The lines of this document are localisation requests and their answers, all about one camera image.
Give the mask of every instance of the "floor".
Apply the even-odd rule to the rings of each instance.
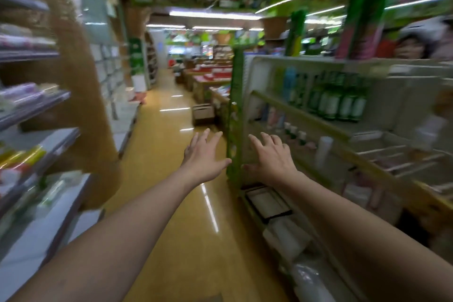
[[[123,181],[107,213],[176,170],[192,138],[192,94],[160,72],[122,158]],[[218,146],[225,157],[226,142]],[[193,190],[176,211],[133,287],[131,302],[293,301],[264,240],[230,192],[225,173]]]

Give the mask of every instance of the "person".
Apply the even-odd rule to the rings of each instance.
[[[120,302],[179,204],[217,177],[231,159],[215,160],[222,133],[197,133],[181,167],[63,248],[10,302]],[[358,205],[299,172],[288,145],[249,135],[257,164],[245,174],[290,196],[370,301],[453,301],[453,267]]]

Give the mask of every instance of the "left hand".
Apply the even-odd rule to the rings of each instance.
[[[207,141],[208,135],[209,128],[201,135],[195,133],[190,145],[184,151],[181,169],[190,175],[196,184],[195,186],[214,179],[224,168],[231,164],[231,159],[229,158],[216,161],[216,147],[222,132],[215,133],[209,142]]]

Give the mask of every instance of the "forearm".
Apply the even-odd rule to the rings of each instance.
[[[453,267],[429,249],[301,173],[282,185],[371,300],[453,300]]]
[[[11,301],[123,300],[194,184],[184,170],[173,173],[71,242]]]

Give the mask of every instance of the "left arm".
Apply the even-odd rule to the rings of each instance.
[[[230,163],[215,161],[222,133],[193,137],[181,167],[62,249],[9,302],[121,302],[173,213]]]

